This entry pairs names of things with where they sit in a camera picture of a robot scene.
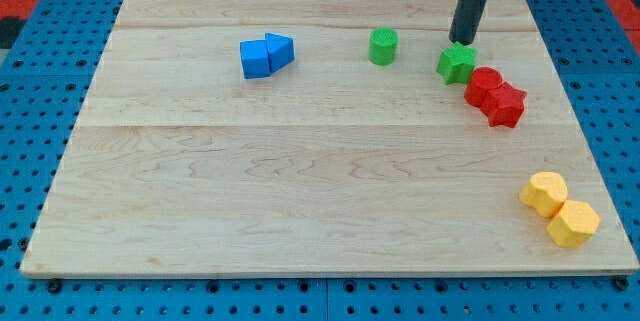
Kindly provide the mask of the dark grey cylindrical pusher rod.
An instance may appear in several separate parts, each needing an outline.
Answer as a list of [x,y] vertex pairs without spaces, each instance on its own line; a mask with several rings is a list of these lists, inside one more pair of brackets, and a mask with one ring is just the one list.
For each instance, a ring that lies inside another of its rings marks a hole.
[[458,0],[451,22],[449,40],[463,45],[473,43],[487,0]]

